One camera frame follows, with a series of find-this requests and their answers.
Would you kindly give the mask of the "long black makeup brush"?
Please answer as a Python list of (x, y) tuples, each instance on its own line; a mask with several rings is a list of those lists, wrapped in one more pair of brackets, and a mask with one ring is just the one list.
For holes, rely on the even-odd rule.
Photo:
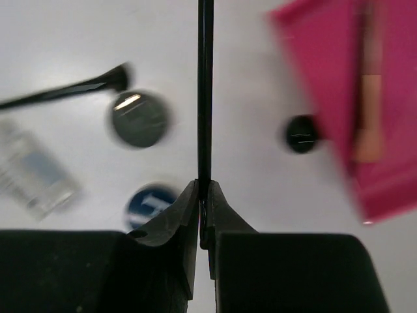
[(212, 81), (214, 1), (198, 1), (197, 48), (197, 171), (199, 181), (200, 247), (207, 249), (207, 205), (212, 173)]

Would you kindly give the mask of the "pink rose-gold makeup brush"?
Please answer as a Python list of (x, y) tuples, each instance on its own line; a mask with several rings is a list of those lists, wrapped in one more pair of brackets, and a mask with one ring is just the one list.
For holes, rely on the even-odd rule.
[(381, 9), (380, 1), (364, 1), (360, 20), (358, 109), (352, 145), (356, 164), (377, 162), (383, 152)]

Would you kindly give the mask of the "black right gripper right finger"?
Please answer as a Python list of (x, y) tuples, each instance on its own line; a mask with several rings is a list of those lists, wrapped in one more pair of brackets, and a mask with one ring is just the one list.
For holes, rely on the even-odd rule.
[(388, 312), (372, 259), (353, 235), (259, 233), (211, 182), (207, 248), (218, 312)]

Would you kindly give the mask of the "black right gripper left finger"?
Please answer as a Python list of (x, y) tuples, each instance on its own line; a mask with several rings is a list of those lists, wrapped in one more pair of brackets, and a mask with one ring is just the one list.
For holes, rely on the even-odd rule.
[(185, 312), (194, 293), (197, 181), (129, 233), (1, 232), (2, 312)]

